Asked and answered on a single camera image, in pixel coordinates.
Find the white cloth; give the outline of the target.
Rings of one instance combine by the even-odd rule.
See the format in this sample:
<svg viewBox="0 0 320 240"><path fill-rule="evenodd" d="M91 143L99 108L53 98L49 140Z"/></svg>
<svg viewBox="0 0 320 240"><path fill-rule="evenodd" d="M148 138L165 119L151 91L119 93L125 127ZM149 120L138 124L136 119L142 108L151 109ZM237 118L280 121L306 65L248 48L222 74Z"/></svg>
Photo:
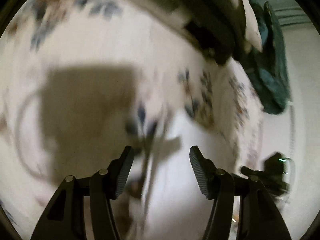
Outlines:
<svg viewBox="0 0 320 240"><path fill-rule="evenodd" d="M148 170L143 206L132 204L132 227L126 239L201 239L213 202L201 193L189 150L198 146L217 168L232 172L235 156L217 131L207 131L178 111L163 141L156 145Z"/></svg>

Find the white bed headboard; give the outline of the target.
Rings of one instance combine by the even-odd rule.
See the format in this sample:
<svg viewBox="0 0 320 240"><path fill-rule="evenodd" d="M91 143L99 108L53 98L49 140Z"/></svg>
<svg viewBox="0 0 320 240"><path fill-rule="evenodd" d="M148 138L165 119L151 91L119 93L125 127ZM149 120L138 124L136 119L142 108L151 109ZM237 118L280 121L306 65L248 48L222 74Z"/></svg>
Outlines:
<svg viewBox="0 0 320 240"><path fill-rule="evenodd" d="M312 25L283 29L291 99L281 115L264 115L262 157L290 158L290 192L280 210L292 239L301 239L319 212L319 33Z"/></svg>

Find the dark green folded blanket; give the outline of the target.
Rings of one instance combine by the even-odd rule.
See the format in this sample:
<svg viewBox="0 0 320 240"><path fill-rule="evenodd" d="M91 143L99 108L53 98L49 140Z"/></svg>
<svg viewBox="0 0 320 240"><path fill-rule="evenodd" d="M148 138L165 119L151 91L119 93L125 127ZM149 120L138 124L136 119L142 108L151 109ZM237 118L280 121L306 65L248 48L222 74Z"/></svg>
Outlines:
<svg viewBox="0 0 320 240"><path fill-rule="evenodd" d="M242 59L243 66L255 89L264 112L283 113L290 98L285 41L278 18L271 4L263 6L257 0L249 0L257 19L263 51L255 48Z"/></svg>

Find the floral bed sheet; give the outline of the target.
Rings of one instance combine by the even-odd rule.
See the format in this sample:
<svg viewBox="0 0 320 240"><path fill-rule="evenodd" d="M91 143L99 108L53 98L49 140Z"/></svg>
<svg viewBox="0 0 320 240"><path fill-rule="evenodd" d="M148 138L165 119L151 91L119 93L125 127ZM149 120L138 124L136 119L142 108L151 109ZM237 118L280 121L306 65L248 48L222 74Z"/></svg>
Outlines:
<svg viewBox="0 0 320 240"><path fill-rule="evenodd" d="M245 53L261 48L249 0ZM126 239L156 145L178 111L219 132L234 169L255 165L263 107L240 62L218 64L129 0L27 0L1 36L1 205L22 239L67 175L135 149L112 202Z"/></svg>

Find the black folded garment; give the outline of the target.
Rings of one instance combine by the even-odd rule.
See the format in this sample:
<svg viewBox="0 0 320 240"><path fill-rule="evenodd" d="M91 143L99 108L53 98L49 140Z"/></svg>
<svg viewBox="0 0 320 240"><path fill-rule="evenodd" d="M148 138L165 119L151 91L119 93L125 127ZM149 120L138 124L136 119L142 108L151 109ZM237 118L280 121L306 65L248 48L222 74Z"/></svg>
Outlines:
<svg viewBox="0 0 320 240"><path fill-rule="evenodd" d="M206 57L225 64L245 53L242 0L129 0L178 32Z"/></svg>

